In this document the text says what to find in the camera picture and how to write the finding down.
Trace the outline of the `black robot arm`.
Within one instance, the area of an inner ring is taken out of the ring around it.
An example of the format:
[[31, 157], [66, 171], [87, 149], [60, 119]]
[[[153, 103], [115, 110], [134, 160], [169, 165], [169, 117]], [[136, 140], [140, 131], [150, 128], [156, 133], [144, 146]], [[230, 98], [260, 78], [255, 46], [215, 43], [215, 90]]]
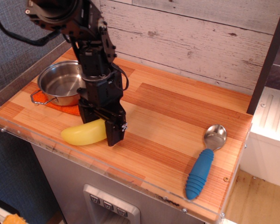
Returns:
[[41, 28], [68, 36], [86, 85], [77, 90], [83, 122], [103, 119], [109, 146], [123, 140], [127, 122], [120, 100], [128, 84], [113, 62], [116, 47], [100, 10], [90, 0], [29, 0], [26, 14]]

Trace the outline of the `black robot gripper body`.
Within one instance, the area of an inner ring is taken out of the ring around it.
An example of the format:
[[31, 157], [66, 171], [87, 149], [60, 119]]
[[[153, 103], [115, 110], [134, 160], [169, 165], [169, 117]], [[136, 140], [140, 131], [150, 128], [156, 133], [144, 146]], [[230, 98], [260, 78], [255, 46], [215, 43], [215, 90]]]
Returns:
[[120, 105], [123, 92], [128, 88], [122, 85], [122, 76], [125, 75], [123, 71], [107, 71], [100, 76], [83, 74], [85, 88], [77, 90], [80, 100], [90, 104], [99, 118], [126, 123], [125, 111]]

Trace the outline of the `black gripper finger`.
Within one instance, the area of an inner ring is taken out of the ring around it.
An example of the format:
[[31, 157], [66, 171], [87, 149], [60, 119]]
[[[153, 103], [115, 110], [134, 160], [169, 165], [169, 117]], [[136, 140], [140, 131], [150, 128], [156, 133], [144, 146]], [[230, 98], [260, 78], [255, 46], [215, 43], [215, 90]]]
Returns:
[[78, 107], [84, 124], [99, 119], [99, 117], [94, 113], [93, 107], [85, 100], [79, 100]]
[[107, 120], [105, 121], [106, 135], [108, 146], [112, 147], [117, 144], [119, 141], [124, 139], [124, 134], [126, 130], [126, 123]]

